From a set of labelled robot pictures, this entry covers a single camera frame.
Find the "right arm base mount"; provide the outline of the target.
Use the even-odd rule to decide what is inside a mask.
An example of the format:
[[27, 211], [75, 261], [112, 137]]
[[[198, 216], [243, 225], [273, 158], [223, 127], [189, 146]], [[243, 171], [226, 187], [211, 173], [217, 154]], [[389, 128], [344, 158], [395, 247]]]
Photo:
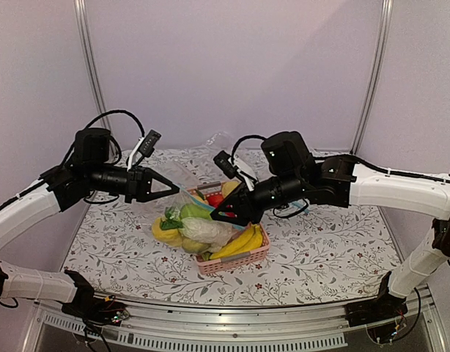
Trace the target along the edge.
[[[383, 276], [377, 295], [365, 301], [358, 301], [344, 306], [345, 320], [350, 327], [362, 326], [392, 318], [401, 318], [407, 313], [406, 297], [398, 297], [389, 290], [391, 272]], [[394, 341], [400, 330], [400, 324], [391, 321], [382, 326], [368, 329], [369, 338], [377, 344]]]

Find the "green toy pear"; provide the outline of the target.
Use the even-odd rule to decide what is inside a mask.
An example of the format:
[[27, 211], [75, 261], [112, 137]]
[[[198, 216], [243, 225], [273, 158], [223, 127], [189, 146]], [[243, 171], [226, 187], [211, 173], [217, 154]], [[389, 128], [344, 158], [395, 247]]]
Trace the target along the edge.
[[212, 219], [208, 209], [193, 203], [185, 204], [180, 209], [180, 219], [183, 220], [186, 218]]

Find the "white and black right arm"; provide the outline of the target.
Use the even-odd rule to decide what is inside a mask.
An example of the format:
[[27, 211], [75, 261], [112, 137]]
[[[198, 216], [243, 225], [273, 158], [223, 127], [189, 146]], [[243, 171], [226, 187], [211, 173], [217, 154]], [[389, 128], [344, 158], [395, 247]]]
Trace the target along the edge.
[[261, 138], [272, 176], [259, 181], [234, 153], [221, 151], [214, 163], [241, 183], [211, 213], [217, 221], [257, 224], [266, 210], [298, 200], [307, 205], [347, 208], [370, 205], [431, 216], [432, 228], [407, 259], [389, 272], [369, 305], [377, 320], [386, 319], [413, 289], [450, 260], [450, 173], [426, 175], [375, 166], [355, 155], [316, 158], [297, 131]]

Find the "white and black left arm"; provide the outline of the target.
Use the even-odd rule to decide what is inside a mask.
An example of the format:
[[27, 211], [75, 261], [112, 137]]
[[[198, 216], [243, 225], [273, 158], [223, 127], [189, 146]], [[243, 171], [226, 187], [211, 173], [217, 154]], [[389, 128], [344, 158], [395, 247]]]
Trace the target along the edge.
[[[28, 188], [0, 207], [0, 250], [34, 225], [62, 213], [93, 192], [150, 202], [178, 193], [178, 187], [138, 162], [152, 155], [161, 135], [144, 133], [125, 167], [109, 162], [114, 138], [105, 128], [78, 131], [63, 162], [42, 173]], [[0, 261], [0, 300], [27, 298], [70, 303], [83, 318], [99, 312], [90, 283], [75, 271], [47, 272]]]

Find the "white toy napa cabbage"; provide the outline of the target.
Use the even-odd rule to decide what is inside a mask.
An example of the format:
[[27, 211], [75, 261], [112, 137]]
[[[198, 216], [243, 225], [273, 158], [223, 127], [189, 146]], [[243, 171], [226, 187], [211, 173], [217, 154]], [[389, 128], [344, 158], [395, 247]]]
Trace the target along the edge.
[[182, 220], [180, 232], [193, 241], [224, 246], [236, 233], [231, 224], [197, 217]]

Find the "clear zip top bag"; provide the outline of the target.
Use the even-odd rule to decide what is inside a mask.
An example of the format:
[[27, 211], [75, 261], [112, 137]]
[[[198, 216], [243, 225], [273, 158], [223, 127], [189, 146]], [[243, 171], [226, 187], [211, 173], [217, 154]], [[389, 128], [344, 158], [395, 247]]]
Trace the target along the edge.
[[177, 194], [134, 205], [144, 231], [157, 241], [190, 254], [215, 253], [244, 229], [210, 216], [239, 185], [236, 180], [200, 188], [199, 179], [177, 162], [170, 161], [154, 170], [180, 189]]

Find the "yellow toy lemon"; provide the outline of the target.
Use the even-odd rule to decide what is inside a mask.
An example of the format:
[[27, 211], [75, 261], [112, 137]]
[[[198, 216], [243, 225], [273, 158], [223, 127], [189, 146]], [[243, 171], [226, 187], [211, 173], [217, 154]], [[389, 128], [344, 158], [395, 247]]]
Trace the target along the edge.
[[172, 247], [180, 247], [182, 246], [182, 236], [180, 231], [176, 228], [174, 229], [161, 229], [161, 222], [163, 218], [156, 218], [156, 220], [152, 224], [152, 235], [153, 237], [162, 243], [165, 243]]

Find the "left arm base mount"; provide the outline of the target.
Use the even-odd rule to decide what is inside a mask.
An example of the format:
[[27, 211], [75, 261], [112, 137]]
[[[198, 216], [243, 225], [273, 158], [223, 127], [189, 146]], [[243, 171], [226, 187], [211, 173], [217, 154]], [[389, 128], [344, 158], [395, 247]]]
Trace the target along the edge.
[[90, 283], [76, 271], [65, 270], [75, 285], [76, 291], [71, 302], [62, 304], [62, 312], [97, 326], [120, 326], [130, 317], [127, 307], [117, 301], [114, 295], [96, 298]]

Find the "yellow green toy mango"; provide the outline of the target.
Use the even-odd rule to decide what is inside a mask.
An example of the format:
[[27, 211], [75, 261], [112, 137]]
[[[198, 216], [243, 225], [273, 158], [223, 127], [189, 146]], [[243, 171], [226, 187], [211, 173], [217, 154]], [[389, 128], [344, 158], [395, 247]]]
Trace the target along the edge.
[[182, 249], [189, 254], [202, 254], [210, 248], [210, 244], [201, 243], [187, 237], [182, 238]]

